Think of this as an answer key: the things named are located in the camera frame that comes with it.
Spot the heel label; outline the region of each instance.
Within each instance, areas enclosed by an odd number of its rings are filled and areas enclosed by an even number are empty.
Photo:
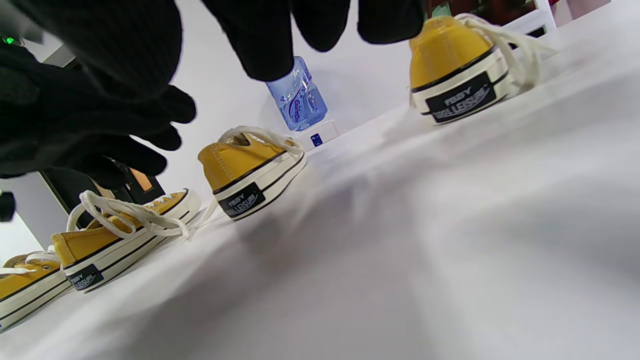
[[[251,183],[230,197],[218,201],[218,205],[229,217],[234,218],[255,208],[265,200],[266,198],[258,185]]]
[[[84,290],[101,282],[104,277],[100,274],[98,268],[91,264],[72,275],[67,275],[67,279],[76,290]]]
[[[486,72],[455,88],[426,99],[436,122],[463,117],[496,100],[495,90]]]

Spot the white tablecloth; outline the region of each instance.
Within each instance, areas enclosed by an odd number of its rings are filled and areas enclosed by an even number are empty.
[[[272,206],[69,293],[0,357],[638,359],[637,13],[560,28],[540,86],[465,120],[400,106],[323,145]]]

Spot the knit glove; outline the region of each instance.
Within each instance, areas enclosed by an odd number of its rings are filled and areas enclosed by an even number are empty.
[[[174,0],[10,0],[77,55],[103,92],[148,99],[171,80],[182,48]],[[202,0],[246,73],[259,81],[293,68],[291,15],[307,43],[329,51],[342,36],[351,0]],[[372,44],[418,35],[424,0],[359,0],[358,32]]]
[[[164,150],[180,147],[172,122],[195,117],[193,100],[168,86],[157,99],[125,103],[101,95],[82,71],[38,63],[24,48],[0,44],[0,178],[70,168],[105,188],[125,177],[113,160],[156,176]]]

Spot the water bottle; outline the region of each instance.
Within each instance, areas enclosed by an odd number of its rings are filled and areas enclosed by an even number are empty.
[[[291,131],[302,131],[324,119],[326,105],[301,57],[294,57],[290,74],[268,82],[267,87]]]

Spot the white shoelace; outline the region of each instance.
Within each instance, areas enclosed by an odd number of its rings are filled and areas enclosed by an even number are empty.
[[[171,195],[165,195],[162,199],[169,199]],[[118,235],[121,238],[125,238],[136,232],[136,224],[134,224],[123,214],[127,214],[147,228],[148,231],[155,235],[160,236],[174,236],[181,235],[181,237],[189,237],[189,229],[180,220],[172,217],[166,217],[156,213],[155,211],[137,204],[131,204],[116,199],[107,199],[100,197],[90,190],[87,190],[80,194],[80,205],[76,206],[69,214],[69,220],[67,221],[67,231],[74,231],[76,229],[76,222],[80,215],[84,212],[88,212],[93,216],[102,226],[112,233]],[[104,214],[117,217],[123,224],[125,224],[130,232],[120,230],[114,223],[110,222]]]
[[[33,260],[55,261],[57,263],[60,262],[60,259],[56,255],[56,249],[54,249],[53,245],[49,246],[49,248],[46,251],[35,251],[31,253],[29,256],[27,256],[24,262],[30,263]],[[37,270],[29,270],[26,268],[0,268],[0,275],[10,275],[10,274],[24,275],[24,274],[28,274],[30,272],[36,272],[36,271]]]
[[[282,136],[278,133],[274,133],[273,131],[269,129],[264,129],[262,127],[252,127],[252,126],[234,127],[233,129],[230,129],[226,131],[224,134],[222,134],[218,142],[227,143],[229,140],[233,140],[233,138],[236,135],[241,135],[241,134],[252,135],[256,137],[258,140],[261,140],[265,143],[272,143],[273,145],[279,146],[294,155],[300,155],[304,151],[302,145],[296,140],[294,140],[294,138],[291,138],[289,136]],[[213,212],[217,208],[218,208],[218,203],[214,199],[211,202],[211,205],[209,205],[209,207],[204,211],[198,223],[194,225],[193,228],[197,230],[213,222],[215,219],[210,221],[208,220],[211,218],[211,216],[213,215]]]
[[[543,45],[534,37],[516,33],[501,26],[490,24],[484,19],[469,13],[461,13],[456,16],[466,27],[476,30],[480,35],[491,40],[502,52],[509,67],[509,74],[517,86],[534,86],[540,77],[540,57],[538,52],[546,50],[556,54],[557,51],[551,47]],[[517,45],[525,55],[525,63],[521,65],[511,52],[509,43]]]

